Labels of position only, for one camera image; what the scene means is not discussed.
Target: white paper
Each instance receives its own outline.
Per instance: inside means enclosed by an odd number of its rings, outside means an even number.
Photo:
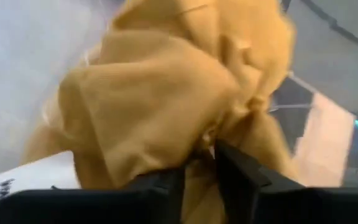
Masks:
[[[57,155],[0,174],[0,198],[22,190],[79,189],[73,153]]]

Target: yellow cloth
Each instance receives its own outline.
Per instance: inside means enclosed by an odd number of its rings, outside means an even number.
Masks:
[[[292,38],[277,0],[128,1],[89,66],[61,82],[25,162],[71,150],[83,188],[117,189],[180,166],[194,149],[205,157],[221,138],[295,178],[281,130],[266,113]],[[225,222],[205,160],[186,170],[182,219]]]

